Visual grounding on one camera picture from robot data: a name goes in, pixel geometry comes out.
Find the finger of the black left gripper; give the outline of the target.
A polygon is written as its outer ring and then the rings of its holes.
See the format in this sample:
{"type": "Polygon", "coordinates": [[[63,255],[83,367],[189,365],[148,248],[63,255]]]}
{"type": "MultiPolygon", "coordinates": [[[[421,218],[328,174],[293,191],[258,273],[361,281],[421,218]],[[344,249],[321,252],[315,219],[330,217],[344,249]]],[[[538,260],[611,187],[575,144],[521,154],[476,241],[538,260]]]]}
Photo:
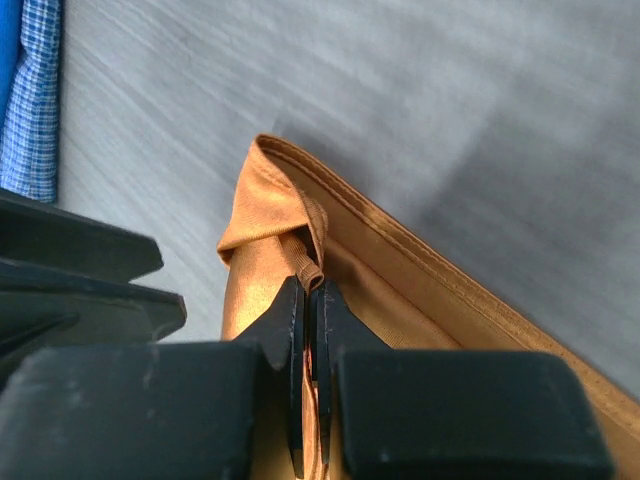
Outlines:
{"type": "Polygon", "coordinates": [[[157,341],[186,318],[176,293],[2,259],[1,378],[41,348],[157,341]]]}
{"type": "Polygon", "coordinates": [[[148,236],[1,191],[1,256],[117,282],[164,266],[148,236]]]}

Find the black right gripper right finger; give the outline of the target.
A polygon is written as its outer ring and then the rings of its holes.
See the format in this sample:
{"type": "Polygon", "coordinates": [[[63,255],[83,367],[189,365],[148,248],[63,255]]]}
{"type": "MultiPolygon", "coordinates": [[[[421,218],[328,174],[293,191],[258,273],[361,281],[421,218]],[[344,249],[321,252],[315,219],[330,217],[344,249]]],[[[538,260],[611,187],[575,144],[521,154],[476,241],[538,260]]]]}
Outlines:
{"type": "Polygon", "coordinates": [[[535,351],[397,349],[332,281],[309,299],[320,458],[336,479],[609,479],[585,390],[535,351]]]}

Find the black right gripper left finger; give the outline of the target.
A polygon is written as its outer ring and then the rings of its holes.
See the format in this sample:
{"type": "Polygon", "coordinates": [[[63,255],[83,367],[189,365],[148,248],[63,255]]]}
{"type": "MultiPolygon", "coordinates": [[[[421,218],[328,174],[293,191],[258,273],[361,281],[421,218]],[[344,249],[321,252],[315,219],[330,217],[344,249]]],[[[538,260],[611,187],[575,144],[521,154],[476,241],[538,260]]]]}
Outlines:
{"type": "Polygon", "coordinates": [[[1,396],[2,477],[302,477],[304,303],[288,277],[231,341],[28,356],[1,396]]]}

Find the orange satin napkin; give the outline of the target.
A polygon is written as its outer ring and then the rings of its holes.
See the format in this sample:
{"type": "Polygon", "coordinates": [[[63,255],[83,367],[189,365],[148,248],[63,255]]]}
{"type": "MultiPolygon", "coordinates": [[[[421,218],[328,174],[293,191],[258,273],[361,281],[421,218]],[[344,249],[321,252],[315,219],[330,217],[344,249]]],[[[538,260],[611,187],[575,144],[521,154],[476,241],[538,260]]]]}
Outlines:
{"type": "Polygon", "coordinates": [[[310,291],[333,280],[351,311],[394,347],[563,358],[586,388],[616,477],[638,477],[637,400],[298,146],[267,134],[252,141],[217,251],[229,270],[224,339],[262,315],[287,277],[310,291]]]}

